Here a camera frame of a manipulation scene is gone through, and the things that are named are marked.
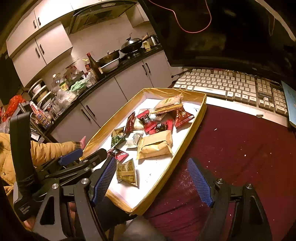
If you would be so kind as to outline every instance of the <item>person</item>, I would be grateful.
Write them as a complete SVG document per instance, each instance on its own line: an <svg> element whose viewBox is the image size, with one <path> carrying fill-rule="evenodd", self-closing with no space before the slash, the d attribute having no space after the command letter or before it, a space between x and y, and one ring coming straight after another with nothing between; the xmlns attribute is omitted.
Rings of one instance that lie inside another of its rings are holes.
<svg viewBox="0 0 296 241"><path fill-rule="evenodd" d="M31 141L31 157L35 167L59 156L66 155L78 148L85 148L85 138L79 142L47 143L39 144ZM0 177L4 183L4 189L7 196L13 191L13 185L16 181L15 170L13 167L10 135L0 133Z"/></svg>

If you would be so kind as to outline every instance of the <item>red snack wrapper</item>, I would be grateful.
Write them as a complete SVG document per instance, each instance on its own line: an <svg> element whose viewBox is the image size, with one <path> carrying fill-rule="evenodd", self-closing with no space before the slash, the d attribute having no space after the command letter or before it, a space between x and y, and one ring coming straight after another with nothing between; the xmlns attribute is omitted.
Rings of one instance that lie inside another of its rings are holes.
<svg viewBox="0 0 296 241"><path fill-rule="evenodd" d="M138 114L137 118L143 123L145 132L149 132L157 125L155 121L152 121L149 118L149 110L146 110L141 114Z"/></svg>
<svg viewBox="0 0 296 241"><path fill-rule="evenodd" d="M194 115L186 112L183 106L178 110L172 111L171 113L176 116L175 117L176 128L189 122L194 118Z"/></svg>
<svg viewBox="0 0 296 241"><path fill-rule="evenodd" d="M130 116L128 117L128 121L126 123L126 128L124 130L125 134L133 131L134 122L135 122L135 112L131 113Z"/></svg>
<svg viewBox="0 0 296 241"><path fill-rule="evenodd" d="M149 135L161 132L161 131L166 131L166 130L172 130L173 129L173 121L172 120L167 120L165 123L158 123L154 129L149 131Z"/></svg>
<svg viewBox="0 0 296 241"><path fill-rule="evenodd" d="M109 157L110 155L115 157L115 159L120 162L123 162L128 157L128 154L126 152L119 150L115 147L107 151L107 157Z"/></svg>

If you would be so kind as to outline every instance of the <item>person's hand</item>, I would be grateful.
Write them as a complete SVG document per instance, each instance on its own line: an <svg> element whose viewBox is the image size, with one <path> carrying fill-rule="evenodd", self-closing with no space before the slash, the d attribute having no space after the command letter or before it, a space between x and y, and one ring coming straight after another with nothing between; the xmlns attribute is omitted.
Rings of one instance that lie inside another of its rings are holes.
<svg viewBox="0 0 296 241"><path fill-rule="evenodd" d="M80 146L81 146L82 150L85 148L85 138L86 138L86 136L84 136L80 141Z"/></svg>

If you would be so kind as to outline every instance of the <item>white cabinet door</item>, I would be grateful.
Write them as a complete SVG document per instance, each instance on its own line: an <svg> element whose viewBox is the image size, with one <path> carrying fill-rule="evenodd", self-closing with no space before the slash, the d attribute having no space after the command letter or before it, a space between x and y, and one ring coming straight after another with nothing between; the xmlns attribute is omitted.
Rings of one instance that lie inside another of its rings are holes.
<svg viewBox="0 0 296 241"><path fill-rule="evenodd" d="M45 29L35 39L47 64L73 47L61 22Z"/></svg>
<svg viewBox="0 0 296 241"><path fill-rule="evenodd" d="M73 11L69 0L43 0L35 8L39 28Z"/></svg>
<svg viewBox="0 0 296 241"><path fill-rule="evenodd" d="M6 40L8 55L10 56L18 46L39 29L34 11L32 11Z"/></svg>
<svg viewBox="0 0 296 241"><path fill-rule="evenodd" d="M86 143L100 129L79 103L53 130L51 135L58 142L80 141L86 136Z"/></svg>
<svg viewBox="0 0 296 241"><path fill-rule="evenodd" d="M12 61L23 86L26 86L46 66L35 39L28 42Z"/></svg>
<svg viewBox="0 0 296 241"><path fill-rule="evenodd" d="M162 51L143 59L143 62L155 88L167 88L171 85L170 70Z"/></svg>
<svg viewBox="0 0 296 241"><path fill-rule="evenodd" d="M126 102L115 78L111 78L81 103L97 124L103 126Z"/></svg>
<svg viewBox="0 0 296 241"><path fill-rule="evenodd" d="M101 0L70 0L73 10L77 10L82 7L87 7L89 5L93 5L99 2L101 2Z"/></svg>
<svg viewBox="0 0 296 241"><path fill-rule="evenodd" d="M127 100L130 100L143 88L153 87L148 77L148 70L145 69L142 61L119 73L115 79Z"/></svg>

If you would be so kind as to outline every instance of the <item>white wall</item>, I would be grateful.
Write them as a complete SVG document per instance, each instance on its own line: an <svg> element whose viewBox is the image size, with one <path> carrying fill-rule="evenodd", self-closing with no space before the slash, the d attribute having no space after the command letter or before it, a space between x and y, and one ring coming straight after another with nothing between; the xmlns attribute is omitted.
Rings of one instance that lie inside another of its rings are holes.
<svg viewBox="0 0 296 241"><path fill-rule="evenodd" d="M71 56L63 59L42 78L44 82L51 88L53 74L65 73L65 67L76 61L76 67L79 71L86 71L83 58L87 58L86 54L91 53L95 60L107 55L107 51L121 49L122 44L126 42L129 34L132 33L132 38L141 38L148 34L154 34L154 29L151 24L132 28L126 14L122 14L116 19L98 23L96 25L85 28L77 33L70 34L69 38L73 45Z"/></svg>

